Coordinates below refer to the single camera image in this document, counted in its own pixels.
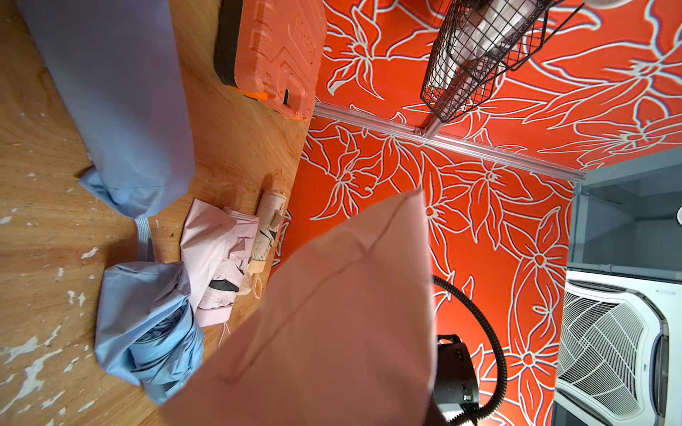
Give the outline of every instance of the light blue fabric bag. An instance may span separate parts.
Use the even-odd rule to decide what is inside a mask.
[[[159,213],[194,176],[166,0],[18,0],[94,167],[80,180],[124,216]]]

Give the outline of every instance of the fabric drawstring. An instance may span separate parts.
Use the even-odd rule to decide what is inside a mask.
[[[137,226],[137,260],[154,262],[154,244],[151,240],[151,229],[146,217],[135,219]]]
[[[263,295],[263,280],[261,279],[261,274],[254,274],[254,297],[259,300]]]

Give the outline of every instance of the gray strap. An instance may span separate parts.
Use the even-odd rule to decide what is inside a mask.
[[[151,240],[151,230],[146,217],[135,219],[137,226],[137,260],[140,262],[154,261],[154,244]]]

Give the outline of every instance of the orange wall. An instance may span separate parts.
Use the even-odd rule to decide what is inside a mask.
[[[428,0],[325,5],[317,97],[420,125],[437,7]],[[550,17],[561,21],[569,11]],[[681,23],[673,0],[585,10],[532,62],[500,78],[492,100],[444,131],[586,170],[679,145]],[[276,261],[372,203],[417,187],[426,197],[434,273],[472,297],[505,346],[509,390],[499,412],[481,423],[549,426],[570,183],[313,118]],[[483,331],[438,288],[434,300],[439,332],[461,336],[490,395],[496,375]]]
[[[506,348],[507,397],[484,424],[549,425],[570,183],[313,119],[277,262],[371,204],[417,187],[424,189],[434,273],[478,304]],[[456,333],[467,344],[481,389],[490,395],[496,374],[485,334],[438,288],[434,301],[439,333]]]
[[[419,92],[442,3],[326,0],[317,97],[420,125],[427,109]],[[548,27],[573,8],[552,9]],[[490,101],[444,132],[584,170],[679,146],[681,25],[673,0],[583,9],[520,70],[500,77]]]

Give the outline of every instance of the wire basket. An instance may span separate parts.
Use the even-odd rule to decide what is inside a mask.
[[[433,43],[421,99],[444,123],[492,96],[546,41],[548,10],[562,0],[454,0]]]

